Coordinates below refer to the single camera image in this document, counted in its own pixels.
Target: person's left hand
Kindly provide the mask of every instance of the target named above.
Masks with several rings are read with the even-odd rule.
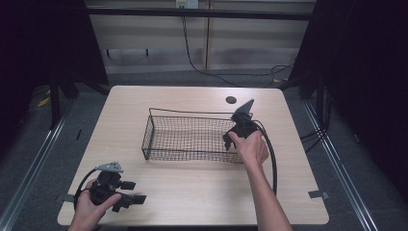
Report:
[[[90,189],[94,181],[95,180],[89,181],[86,189]],[[68,230],[93,230],[98,224],[99,220],[105,215],[106,211],[114,206],[117,201],[120,200],[120,198],[121,194],[116,193],[109,197],[104,203],[96,206],[92,203],[92,201],[90,201],[89,190],[84,190],[78,197],[75,215]]]

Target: gray carpet floor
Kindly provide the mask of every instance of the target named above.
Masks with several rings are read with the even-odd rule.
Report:
[[[219,70],[217,73],[254,73],[254,70]],[[270,70],[256,70],[258,74]],[[276,80],[283,80],[285,71],[276,74]],[[271,83],[276,88],[283,82],[271,82],[271,76],[222,75],[229,82],[240,87],[260,88]],[[206,76],[195,71],[173,71],[110,75],[111,86],[207,86],[231,87],[225,81],[214,76]],[[13,230],[65,230],[57,223],[61,202],[56,201],[58,194],[65,194],[71,184],[77,166],[85,152],[93,128],[106,101],[106,96],[79,86],[80,95],[73,102],[67,115],[64,128],[54,144],[44,168],[31,189]],[[314,130],[307,116],[298,89],[284,91],[299,136]],[[51,122],[50,105],[37,107],[43,95],[33,97],[29,112],[19,128],[19,135],[8,155],[0,163],[0,212],[8,205],[27,169],[35,159],[37,152],[48,133]],[[62,98],[63,105],[67,99]],[[398,192],[370,158],[367,149],[355,141],[352,130],[346,120],[335,108],[332,110],[329,136],[337,148],[347,171],[357,190],[366,202],[379,230],[408,230],[408,207]],[[307,149],[314,141],[304,143]],[[330,220],[323,226],[297,225],[294,230],[364,230],[357,218],[343,186],[319,143],[307,154],[319,189],[328,192],[330,198],[324,200]],[[126,230],[127,228],[103,227],[101,230]],[[169,227],[137,228],[136,230],[226,230],[232,227]],[[234,227],[235,230],[256,230],[255,227]]]

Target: hand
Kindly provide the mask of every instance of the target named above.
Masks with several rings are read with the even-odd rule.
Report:
[[[90,189],[91,180],[87,183],[86,189]],[[105,215],[106,211],[114,206],[119,201],[121,195],[119,193],[109,197],[104,203],[96,206],[90,201],[89,190],[84,190],[78,197],[78,204],[76,207],[74,218],[68,230],[75,231],[89,231],[93,230],[98,224],[99,220]]]
[[[262,133],[260,131],[252,133],[246,140],[238,137],[234,132],[229,132],[228,136],[235,143],[235,146],[237,146],[238,154],[246,166],[251,164],[261,166],[264,160],[268,158],[267,144],[262,139]]]

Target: forearm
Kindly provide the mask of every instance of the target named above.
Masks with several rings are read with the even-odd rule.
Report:
[[[270,187],[262,165],[254,162],[245,166],[254,199],[258,229],[260,231],[292,230],[288,218]]]

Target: person's right hand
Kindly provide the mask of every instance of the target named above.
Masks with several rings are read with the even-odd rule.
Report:
[[[229,132],[228,136],[237,146],[238,153],[246,165],[261,165],[269,156],[266,142],[262,139],[262,133],[256,131],[245,140],[238,137],[234,132]]]

